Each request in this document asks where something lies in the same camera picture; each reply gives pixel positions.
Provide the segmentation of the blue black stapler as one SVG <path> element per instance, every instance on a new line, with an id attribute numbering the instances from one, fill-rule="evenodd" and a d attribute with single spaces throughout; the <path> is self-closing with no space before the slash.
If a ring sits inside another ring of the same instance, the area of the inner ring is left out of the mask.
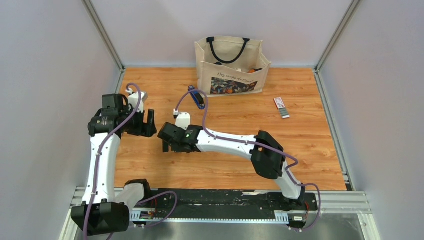
<path id="1" fill-rule="evenodd" d="M 203 96 L 197 91 L 197 89 L 193 85 L 188 86 L 188 91 L 198 109 L 203 110 L 205 108 Z"/>

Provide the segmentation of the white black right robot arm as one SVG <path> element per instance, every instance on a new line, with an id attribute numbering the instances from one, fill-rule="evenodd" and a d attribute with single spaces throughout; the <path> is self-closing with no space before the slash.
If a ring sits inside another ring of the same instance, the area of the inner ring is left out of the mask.
<path id="1" fill-rule="evenodd" d="M 266 131 L 256 135 L 235 135 L 199 125 L 186 128 L 166 122 L 158 138 L 175 153 L 224 153 L 249 160 L 257 175 L 275 181 L 286 205 L 299 209 L 305 203 L 305 187 L 291 172 L 289 154 Z"/>

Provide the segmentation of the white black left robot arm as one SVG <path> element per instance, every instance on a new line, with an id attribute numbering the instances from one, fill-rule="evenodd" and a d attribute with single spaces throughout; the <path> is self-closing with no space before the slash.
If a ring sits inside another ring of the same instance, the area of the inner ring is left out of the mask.
<path id="1" fill-rule="evenodd" d="M 148 207 L 153 201 L 146 179 L 125 183 L 116 194 L 115 168 L 123 133 L 145 138 L 157 133 L 155 111 L 144 111 L 145 92 L 102 96 L 102 108 L 88 123 L 91 159 L 87 186 L 81 205 L 71 209 L 71 219 L 87 239 L 96 235 L 125 232 L 130 225 L 130 213 L 138 204 Z"/>

